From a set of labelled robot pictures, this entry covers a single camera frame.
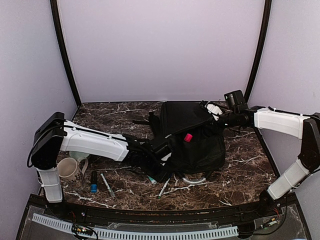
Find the white glue stick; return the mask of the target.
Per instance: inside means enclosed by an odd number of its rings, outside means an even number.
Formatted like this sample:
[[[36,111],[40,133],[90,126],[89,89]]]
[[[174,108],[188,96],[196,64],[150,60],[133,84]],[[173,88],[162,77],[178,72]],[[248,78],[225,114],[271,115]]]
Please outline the white glue stick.
[[[147,176],[147,178],[149,179],[149,181],[151,182],[152,185],[157,184],[157,181],[155,179],[153,179],[152,177],[150,177],[149,175]]]

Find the white pen blue cap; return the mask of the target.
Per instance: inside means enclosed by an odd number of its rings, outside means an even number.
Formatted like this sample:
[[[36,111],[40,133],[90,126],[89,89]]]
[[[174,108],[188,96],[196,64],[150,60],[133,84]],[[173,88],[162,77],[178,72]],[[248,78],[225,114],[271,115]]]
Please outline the white pen blue cap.
[[[157,198],[158,198],[158,199],[160,199],[160,198],[162,197],[162,195],[164,194],[164,192],[165,192],[165,190],[166,190],[166,188],[167,188],[167,186],[168,186],[168,184],[169,184],[169,182],[170,182],[170,179],[171,179],[171,178],[169,178],[169,179],[164,183],[162,189],[160,190],[159,194],[157,195]]]

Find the black student bag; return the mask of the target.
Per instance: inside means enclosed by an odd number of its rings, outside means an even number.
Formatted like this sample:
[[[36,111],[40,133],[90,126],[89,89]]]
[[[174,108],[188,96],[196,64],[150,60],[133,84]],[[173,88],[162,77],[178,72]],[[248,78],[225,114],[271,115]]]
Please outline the black student bag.
[[[210,173],[224,165],[223,129],[215,125],[214,117],[200,102],[167,101],[159,115],[149,113],[147,125],[153,139],[168,139],[172,154],[165,166],[171,174]],[[184,141],[187,133],[193,135],[190,142]]]

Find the white thin pen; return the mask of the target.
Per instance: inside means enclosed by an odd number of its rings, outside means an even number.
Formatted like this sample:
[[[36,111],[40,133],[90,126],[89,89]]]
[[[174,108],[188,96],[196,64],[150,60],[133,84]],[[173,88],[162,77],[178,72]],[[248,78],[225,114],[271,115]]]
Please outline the white thin pen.
[[[105,178],[104,174],[101,173],[100,176],[101,176],[101,178],[102,178],[102,180],[103,180],[103,182],[104,182],[104,184],[105,184],[105,186],[106,186],[106,188],[107,188],[110,196],[111,196],[112,198],[115,198],[116,195],[115,195],[114,191],[111,189],[111,187],[110,187],[109,183],[107,182],[107,179]]]

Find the black marker blue cap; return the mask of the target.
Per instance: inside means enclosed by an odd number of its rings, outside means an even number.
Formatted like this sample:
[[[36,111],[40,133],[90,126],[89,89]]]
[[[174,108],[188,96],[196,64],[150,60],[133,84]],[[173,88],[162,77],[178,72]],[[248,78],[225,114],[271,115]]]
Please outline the black marker blue cap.
[[[91,177],[90,177],[90,192],[96,193],[97,191],[98,191],[97,172],[93,170],[91,172]]]

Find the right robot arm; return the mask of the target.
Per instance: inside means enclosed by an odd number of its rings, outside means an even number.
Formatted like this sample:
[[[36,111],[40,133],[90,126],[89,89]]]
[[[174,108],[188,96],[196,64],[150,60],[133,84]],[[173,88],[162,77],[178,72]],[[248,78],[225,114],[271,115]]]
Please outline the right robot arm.
[[[215,103],[205,105],[220,127],[253,127],[301,140],[300,153],[295,162],[267,188],[263,193],[265,198],[255,205],[255,213],[266,217],[274,210],[275,200],[320,169],[320,114],[293,113],[263,106],[248,107],[241,90],[226,93],[224,99],[227,104],[225,111]]]

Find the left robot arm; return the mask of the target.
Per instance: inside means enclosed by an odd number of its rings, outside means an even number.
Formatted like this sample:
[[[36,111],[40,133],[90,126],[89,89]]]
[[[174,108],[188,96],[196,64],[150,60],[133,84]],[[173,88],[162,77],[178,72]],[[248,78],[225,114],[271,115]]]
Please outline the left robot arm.
[[[51,210],[60,218],[67,218],[70,206],[63,201],[63,190],[58,175],[59,152],[80,152],[126,162],[141,168],[148,176],[161,183],[171,171],[164,158],[171,154],[166,137],[137,138],[128,134],[111,134],[79,126],[66,120],[62,112],[55,112],[34,134],[27,166],[39,173]]]

